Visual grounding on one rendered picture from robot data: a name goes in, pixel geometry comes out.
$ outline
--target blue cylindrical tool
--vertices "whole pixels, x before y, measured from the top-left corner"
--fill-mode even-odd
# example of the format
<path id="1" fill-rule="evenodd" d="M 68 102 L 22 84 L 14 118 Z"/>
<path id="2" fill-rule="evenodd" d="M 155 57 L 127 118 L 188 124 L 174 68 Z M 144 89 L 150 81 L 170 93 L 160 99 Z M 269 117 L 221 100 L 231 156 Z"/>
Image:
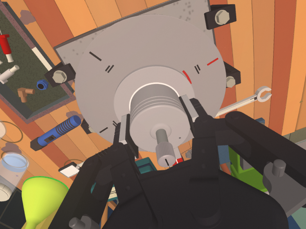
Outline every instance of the blue cylindrical tool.
<path id="1" fill-rule="evenodd" d="M 74 115 L 53 129 L 49 130 L 47 133 L 31 141 L 31 148 L 35 151 L 38 151 L 48 145 L 50 142 L 53 142 L 55 139 L 73 130 L 81 123 L 82 121 L 79 116 Z"/>

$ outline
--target funnel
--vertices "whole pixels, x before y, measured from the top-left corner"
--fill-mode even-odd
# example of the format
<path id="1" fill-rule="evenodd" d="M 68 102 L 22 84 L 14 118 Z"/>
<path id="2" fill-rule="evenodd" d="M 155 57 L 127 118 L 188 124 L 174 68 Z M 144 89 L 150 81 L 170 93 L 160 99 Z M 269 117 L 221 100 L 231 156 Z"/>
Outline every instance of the funnel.
<path id="1" fill-rule="evenodd" d="M 54 178 L 31 177 L 22 186 L 22 202 L 27 226 L 35 229 L 45 218 L 59 208 L 68 187 Z"/>

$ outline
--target blue nut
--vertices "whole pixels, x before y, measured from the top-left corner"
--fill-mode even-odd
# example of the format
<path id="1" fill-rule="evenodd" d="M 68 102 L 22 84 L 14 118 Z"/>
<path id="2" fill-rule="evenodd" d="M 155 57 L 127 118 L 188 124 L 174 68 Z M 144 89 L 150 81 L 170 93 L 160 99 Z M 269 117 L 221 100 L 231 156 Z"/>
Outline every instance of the blue nut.
<path id="1" fill-rule="evenodd" d="M 41 79 L 39 81 L 37 81 L 37 88 L 39 90 L 46 90 L 48 88 L 49 83 L 47 81 L 45 81 L 44 79 Z"/>

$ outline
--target open-end wrench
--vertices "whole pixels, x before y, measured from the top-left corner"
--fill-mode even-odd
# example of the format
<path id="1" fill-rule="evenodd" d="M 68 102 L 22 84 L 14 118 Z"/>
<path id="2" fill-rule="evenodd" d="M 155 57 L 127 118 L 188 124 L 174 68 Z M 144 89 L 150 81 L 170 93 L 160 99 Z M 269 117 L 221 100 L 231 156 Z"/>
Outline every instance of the open-end wrench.
<path id="1" fill-rule="evenodd" d="M 254 95 L 248 97 L 248 98 L 245 98 L 241 101 L 238 101 L 238 102 L 235 102 L 234 104 L 232 105 L 229 105 L 227 107 L 224 107 L 222 109 L 219 110 L 218 114 L 216 115 L 216 117 L 218 117 L 219 115 L 223 115 L 225 113 L 228 113 L 230 111 L 233 111 L 239 107 L 242 107 L 244 105 L 247 105 L 251 102 L 254 102 L 254 101 L 259 101 L 259 102 L 265 102 L 267 101 L 271 96 L 272 94 L 271 93 L 267 93 L 266 95 L 264 95 L 263 97 L 260 97 L 261 94 L 264 92 L 264 91 L 271 91 L 271 88 L 267 87 L 267 86 L 262 86 L 260 88 L 258 88 L 258 90 L 255 92 Z"/>

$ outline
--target copper pipe fitting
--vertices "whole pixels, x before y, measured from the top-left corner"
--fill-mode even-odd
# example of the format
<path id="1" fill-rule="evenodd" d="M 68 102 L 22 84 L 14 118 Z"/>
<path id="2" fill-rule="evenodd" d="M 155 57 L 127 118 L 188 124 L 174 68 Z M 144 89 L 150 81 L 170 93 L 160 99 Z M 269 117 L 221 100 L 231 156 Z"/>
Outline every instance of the copper pipe fitting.
<path id="1" fill-rule="evenodd" d="M 18 88 L 17 91 L 18 96 L 21 98 L 21 102 L 27 102 L 28 94 L 35 94 L 35 90 L 29 88 Z"/>

